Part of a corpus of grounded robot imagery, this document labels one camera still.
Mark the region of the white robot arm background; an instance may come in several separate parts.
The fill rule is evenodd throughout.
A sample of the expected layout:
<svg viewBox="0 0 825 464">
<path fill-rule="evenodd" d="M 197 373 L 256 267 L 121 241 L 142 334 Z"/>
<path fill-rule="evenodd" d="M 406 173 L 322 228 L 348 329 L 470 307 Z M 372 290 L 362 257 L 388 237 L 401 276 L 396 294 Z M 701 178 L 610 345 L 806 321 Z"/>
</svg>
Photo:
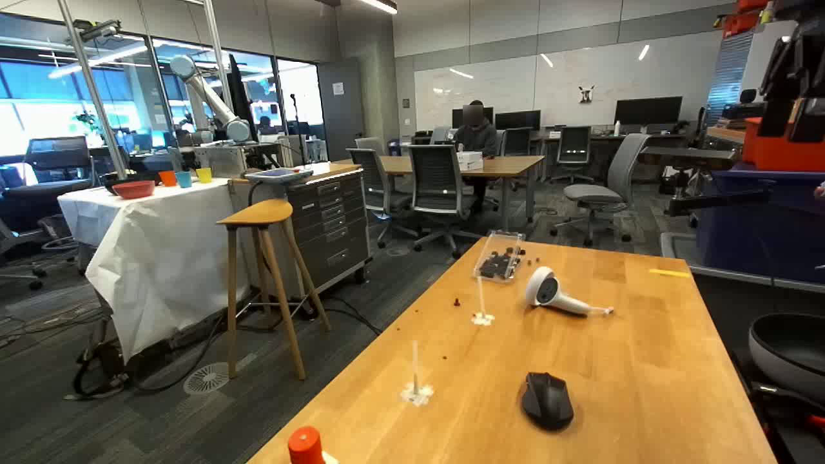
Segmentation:
<svg viewBox="0 0 825 464">
<path fill-rule="evenodd" d="M 167 62 L 171 72 L 179 74 L 188 88 L 188 101 L 193 110 L 197 130 L 207 139 L 214 135 L 211 119 L 219 119 L 227 135 L 235 143 L 251 141 L 251 125 L 240 119 L 219 93 L 204 80 L 204 68 L 187 53 L 179 53 Z"/>
</svg>

